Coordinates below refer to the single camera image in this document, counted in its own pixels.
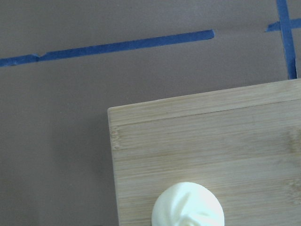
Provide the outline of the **bamboo cutting board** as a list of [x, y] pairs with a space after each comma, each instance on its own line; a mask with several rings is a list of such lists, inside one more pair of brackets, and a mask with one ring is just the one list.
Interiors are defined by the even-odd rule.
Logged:
[[119, 224], [149, 226], [173, 184], [203, 185], [228, 226], [301, 223], [301, 81], [108, 109]]

